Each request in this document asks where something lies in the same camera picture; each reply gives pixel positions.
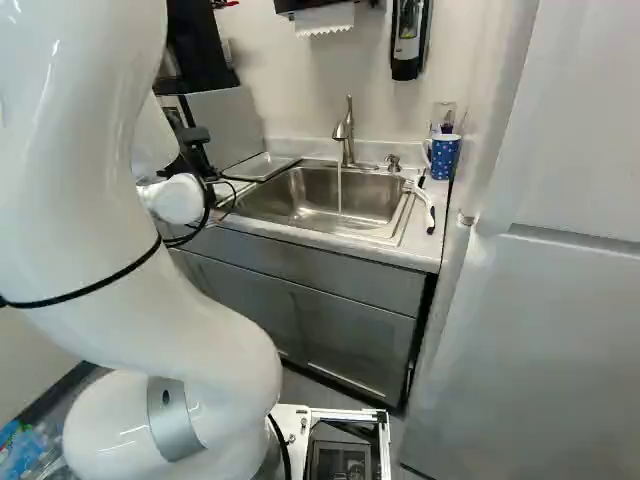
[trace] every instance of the soap dispenser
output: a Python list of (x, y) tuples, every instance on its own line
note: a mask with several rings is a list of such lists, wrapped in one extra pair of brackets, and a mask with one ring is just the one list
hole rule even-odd
[(414, 80), (424, 69), (432, 0), (392, 1), (391, 77)]

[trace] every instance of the polka dot mug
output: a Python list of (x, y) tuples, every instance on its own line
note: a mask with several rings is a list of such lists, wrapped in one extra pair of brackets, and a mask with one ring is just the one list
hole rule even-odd
[(436, 134), (431, 139), (431, 178), (449, 180), (458, 159), (460, 135)]

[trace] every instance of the stainless steel sink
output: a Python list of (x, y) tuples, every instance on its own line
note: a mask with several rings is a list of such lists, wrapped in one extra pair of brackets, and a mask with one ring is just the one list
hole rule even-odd
[(405, 180), (387, 172), (338, 170), (333, 162), (303, 160), (241, 195), (234, 213), (308, 230), (397, 245), (406, 226)]

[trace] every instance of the white refrigerator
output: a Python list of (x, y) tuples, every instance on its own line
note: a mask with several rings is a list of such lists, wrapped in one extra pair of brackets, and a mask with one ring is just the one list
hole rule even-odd
[(400, 461), (640, 478), (640, 2), (488, 1)]

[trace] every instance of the floor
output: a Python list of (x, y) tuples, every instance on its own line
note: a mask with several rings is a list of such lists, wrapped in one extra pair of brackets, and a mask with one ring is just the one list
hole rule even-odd
[[(280, 402), (323, 408), (370, 408), (363, 402), (336, 392), (286, 368), (284, 369), (284, 381)], [(391, 417), (391, 462), (393, 464), (391, 478), (392, 480), (422, 480), (421, 477), (404, 470), (397, 464), (398, 450), (403, 433), (404, 420)]]

